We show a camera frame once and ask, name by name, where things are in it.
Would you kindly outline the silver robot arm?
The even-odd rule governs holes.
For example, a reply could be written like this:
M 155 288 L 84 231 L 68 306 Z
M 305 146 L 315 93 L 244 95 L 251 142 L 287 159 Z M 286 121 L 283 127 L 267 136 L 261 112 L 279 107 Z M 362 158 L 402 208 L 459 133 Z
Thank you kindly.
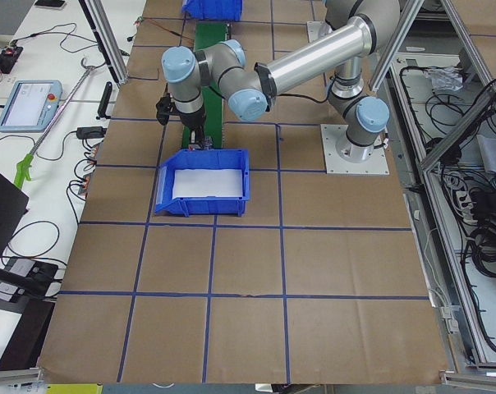
M 245 69 L 245 53 L 235 39 L 192 51 L 169 48 L 161 57 L 168 92 L 157 102 L 157 120 L 177 116 L 196 143 L 204 144 L 206 118 L 201 90 L 216 84 L 228 107 L 241 121 L 255 121 L 279 95 L 334 70 L 327 100 L 347 122 L 336 143 L 338 155 L 350 163 L 369 158 L 378 134 L 389 119 L 385 102 L 366 94 L 361 61 L 382 48 L 400 19 L 397 1 L 327 1 L 330 32 L 268 64 Z

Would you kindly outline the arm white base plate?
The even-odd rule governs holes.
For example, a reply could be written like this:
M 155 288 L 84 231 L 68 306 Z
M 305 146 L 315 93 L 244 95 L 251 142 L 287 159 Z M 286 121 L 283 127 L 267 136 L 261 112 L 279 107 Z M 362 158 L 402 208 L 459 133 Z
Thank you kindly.
M 325 21 L 307 21 L 306 29 L 310 43 L 333 32 L 332 27 Z
M 387 176 L 388 164 L 381 138 L 369 147 L 351 144 L 347 125 L 320 125 L 326 172 L 329 175 Z

